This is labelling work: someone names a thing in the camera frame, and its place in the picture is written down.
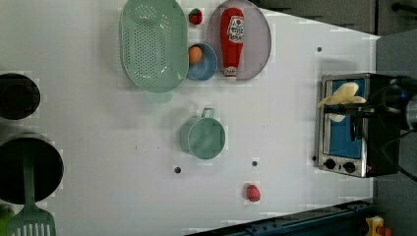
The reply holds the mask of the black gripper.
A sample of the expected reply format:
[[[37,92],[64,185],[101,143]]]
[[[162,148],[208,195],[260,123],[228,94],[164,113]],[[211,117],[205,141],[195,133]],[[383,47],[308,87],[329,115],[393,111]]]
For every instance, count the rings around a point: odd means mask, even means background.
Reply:
[[[387,127],[385,119],[401,118],[401,130],[408,133],[416,131],[416,81],[408,77],[390,80],[387,86],[372,92],[366,103],[324,105],[324,113],[334,122],[337,116],[349,116],[351,120],[351,139],[366,139],[362,122],[377,119]]]

